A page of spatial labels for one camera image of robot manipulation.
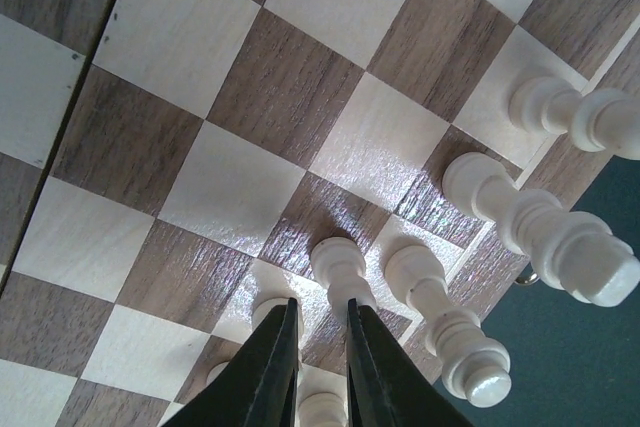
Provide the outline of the white piece corner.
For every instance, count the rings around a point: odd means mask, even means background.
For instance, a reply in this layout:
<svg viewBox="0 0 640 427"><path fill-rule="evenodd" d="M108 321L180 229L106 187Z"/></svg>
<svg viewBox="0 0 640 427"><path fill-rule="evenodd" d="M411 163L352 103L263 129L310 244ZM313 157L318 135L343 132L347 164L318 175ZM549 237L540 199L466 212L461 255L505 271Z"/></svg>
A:
<svg viewBox="0 0 640 427"><path fill-rule="evenodd" d="M526 132L566 134L582 151L639 159L639 100L621 90L583 95L559 77L535 77L515 90L508 113Z"/></svg>

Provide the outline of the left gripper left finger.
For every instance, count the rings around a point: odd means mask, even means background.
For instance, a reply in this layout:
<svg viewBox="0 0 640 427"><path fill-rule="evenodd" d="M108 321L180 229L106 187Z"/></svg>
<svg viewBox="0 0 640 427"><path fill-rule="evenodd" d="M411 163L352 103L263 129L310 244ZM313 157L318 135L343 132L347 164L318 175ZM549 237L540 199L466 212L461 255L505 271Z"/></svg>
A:
<svg viewBox="0 0 640 427"><path fill-rule="evenodd" d="M219 376L178 411L168 426L293 426L298 303L274 306Z"/></svg>

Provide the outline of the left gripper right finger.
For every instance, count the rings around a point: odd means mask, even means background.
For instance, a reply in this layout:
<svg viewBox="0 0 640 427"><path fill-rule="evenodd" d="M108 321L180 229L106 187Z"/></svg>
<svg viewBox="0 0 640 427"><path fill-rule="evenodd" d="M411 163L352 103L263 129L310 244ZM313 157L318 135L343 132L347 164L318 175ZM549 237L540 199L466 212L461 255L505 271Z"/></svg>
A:
<svg viewBox="0 0 640 427"><path fill-rule="evenodd" d="M348 302L348 417L351 426L468 426L422 375L378 314Z"/></svg>

